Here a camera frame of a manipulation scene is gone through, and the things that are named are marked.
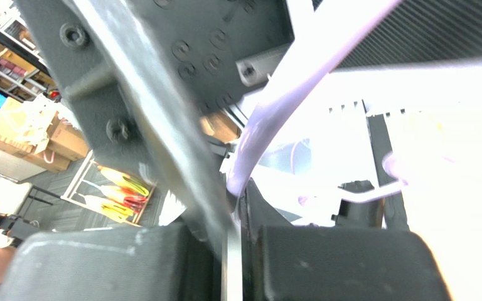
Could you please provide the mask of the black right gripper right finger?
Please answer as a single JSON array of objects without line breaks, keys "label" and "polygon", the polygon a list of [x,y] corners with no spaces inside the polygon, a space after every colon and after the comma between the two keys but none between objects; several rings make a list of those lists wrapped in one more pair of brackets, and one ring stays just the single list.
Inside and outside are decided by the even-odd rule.
[{"label": "black right gripper right finger", "polygon": [[410,231],[294,226],[250,181],[240,200],[245,300],[450,300]]}]

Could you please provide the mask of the lilac plastic hanger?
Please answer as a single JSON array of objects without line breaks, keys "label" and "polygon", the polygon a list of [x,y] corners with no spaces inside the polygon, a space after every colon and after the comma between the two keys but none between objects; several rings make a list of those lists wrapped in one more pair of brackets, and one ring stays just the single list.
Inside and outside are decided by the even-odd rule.
[{"label": "lilac plastic hanger", "polygon": [[318,83],[333,71],[400,1],[323,1],[296,35],[242,131],[227,177],[239,198],[265,150]]}]

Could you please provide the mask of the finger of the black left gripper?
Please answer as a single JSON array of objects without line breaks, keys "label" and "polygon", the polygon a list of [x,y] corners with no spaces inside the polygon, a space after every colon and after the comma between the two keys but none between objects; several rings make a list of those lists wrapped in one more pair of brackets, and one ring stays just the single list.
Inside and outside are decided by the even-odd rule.
[{"label": "finger of the black left gripper", "polygon": [[482,58],[482,1],[402,1],[340,68]]},{"label": "finger of the black left gripper", "polygon": [[97,160],[157,181],[218,251],[234,223],[200,118],[262,88],[294,34],[285,1],[18,1]]}]

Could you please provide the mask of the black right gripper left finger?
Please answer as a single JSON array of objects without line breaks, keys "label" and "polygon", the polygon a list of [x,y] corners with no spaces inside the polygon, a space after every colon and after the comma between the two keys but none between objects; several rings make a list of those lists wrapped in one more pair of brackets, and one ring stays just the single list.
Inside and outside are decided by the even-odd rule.
[{"label": "black right gripper left finger", "polygon": [[0,300],[219,299],[218,265],[183,223],[38,233],[0,284]]}]

